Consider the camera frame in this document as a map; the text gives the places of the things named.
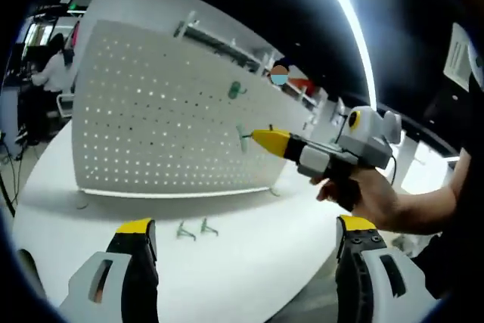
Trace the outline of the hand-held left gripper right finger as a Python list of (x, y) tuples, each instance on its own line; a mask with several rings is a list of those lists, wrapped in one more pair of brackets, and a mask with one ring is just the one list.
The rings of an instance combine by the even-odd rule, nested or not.
[(375, 225), (337, 217), (338, 322), (421, 322), (435, 306), (424, 273)]

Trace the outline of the person's right hand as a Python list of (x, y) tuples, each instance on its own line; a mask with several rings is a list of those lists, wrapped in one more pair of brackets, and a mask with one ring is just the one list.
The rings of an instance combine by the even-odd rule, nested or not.
[(375, 169), (355, 167), (344, 179), (318, 176), (310, 179), (321, 185), (317, 200), (329, 200), (354, 216), (372, 222), (384, 231), (403, 231), (399, 220), (399, 198), (388, 180)]

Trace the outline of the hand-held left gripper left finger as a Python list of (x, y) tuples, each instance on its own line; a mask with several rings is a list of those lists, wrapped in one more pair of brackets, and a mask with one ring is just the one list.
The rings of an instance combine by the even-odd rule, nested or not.
[(156, 262), (155, 221), (122, 224), (72, 275), (59, 312), (67, 322), (158, 322)]

